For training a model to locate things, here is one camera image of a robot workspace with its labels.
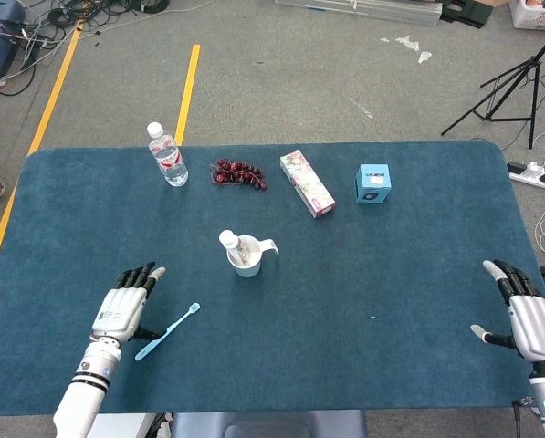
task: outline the yellow floor line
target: yellow floor line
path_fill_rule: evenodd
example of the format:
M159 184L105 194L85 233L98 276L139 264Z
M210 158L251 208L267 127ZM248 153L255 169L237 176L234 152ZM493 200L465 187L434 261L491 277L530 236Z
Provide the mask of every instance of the yellow floor line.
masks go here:
M191 106L191 94L193 93L193 84L195 81L195 72L197 71L197 62L199 61L200 49L200 45L193 44L191 60L189 61L189 69L187 70L187 80L184 82L181 109L179 109L179 120L177 121L177 129L174 133L174 142L177 143L177 146L181 146L183 144L184 128L187 124L187 116L189 115L189 107Z
M49 100L47 102L47 105L45 106L45 111L43 112L41 121L38 124L37 132L35 133L35 137L33 138L33 142L31 143L31 147L28 150L27 156L38 150L39 146L41 145L41 141L45 136L45 131L47 129L49 119L51 118L51 114L53 113L53 109L55 108L55 104L57 103L59 93L61 92L61 87L63 86L63 82L65 81L65 76L68 73L69 64L71 64L71 59L73 58L73 54L75 53L75 49L78 45L80 34L81 32L76 30L71 36L68 51L63 58L63 64L61 64L61 69L59 70L59 73L57 75L57 80L55 81L55 85L51 90L51 95L49 96ZM10 198L8 199L8 203L6 204L5 212L0 219L0 246L2 245L2 241L5 238L6 226L8 225L10 212L13 209L13 203L15 201L15 192L16 186L10 193Z

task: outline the blue box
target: blue box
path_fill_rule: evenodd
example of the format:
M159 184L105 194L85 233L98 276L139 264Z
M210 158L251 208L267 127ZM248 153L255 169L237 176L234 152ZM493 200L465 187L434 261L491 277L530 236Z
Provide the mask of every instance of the blue box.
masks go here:
M362 164L355 175L357 203L382 203L391 188L387 164Z

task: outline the bottle cap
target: bottle cap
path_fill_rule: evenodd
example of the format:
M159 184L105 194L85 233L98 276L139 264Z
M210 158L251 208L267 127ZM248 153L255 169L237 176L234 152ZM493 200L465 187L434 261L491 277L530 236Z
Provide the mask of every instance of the bottle cap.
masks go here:
M164 129L158 121L149 123L149 125L146 127L146 130L148 131L148 135L150 135L154 139L160 139L164 135Z
M225 249L234 249L239 245L239 237L237 237L231 230L224 230L219 235L219 242Z

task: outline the grapes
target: grapes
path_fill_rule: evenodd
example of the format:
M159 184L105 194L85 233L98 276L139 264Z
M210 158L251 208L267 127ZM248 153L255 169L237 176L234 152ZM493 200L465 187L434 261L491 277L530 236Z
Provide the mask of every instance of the grapes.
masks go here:
M211 165L211 178L217 185L249 184L256 190L267 189L264 173L256 166L247 162L234 162L227 158L217 160L217 165Z

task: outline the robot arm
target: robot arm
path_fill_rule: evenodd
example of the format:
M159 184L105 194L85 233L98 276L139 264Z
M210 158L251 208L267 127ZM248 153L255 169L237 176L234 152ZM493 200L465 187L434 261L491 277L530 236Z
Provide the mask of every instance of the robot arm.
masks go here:
M483 342L516 349L532 363L529 383L536 395L545 432L545 298L519 269L500 260L486 260L483 267L497 282L508 307L512 334L495 335L478 325L471 326L471 330Z
M121 358L121 344L132 338L158 339L139 326L144 304L164 267L151 273L154 262L120 276L111 289L92 325L91 343L79 362L53 422L58 438L85 438L98 414L101 402Z

